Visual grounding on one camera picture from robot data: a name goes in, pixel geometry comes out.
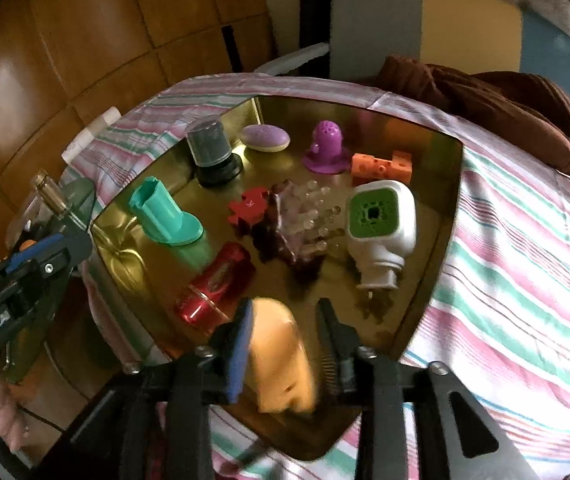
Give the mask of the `person left hand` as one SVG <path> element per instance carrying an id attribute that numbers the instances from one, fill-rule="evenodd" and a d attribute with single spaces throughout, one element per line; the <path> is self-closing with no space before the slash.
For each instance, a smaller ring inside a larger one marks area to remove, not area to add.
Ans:
<path id="1" fill-rule="evenodd" d="M 29 428 L 8 384 L 0 377 L 0 439 L 12 453 L 25 444 Z"/>

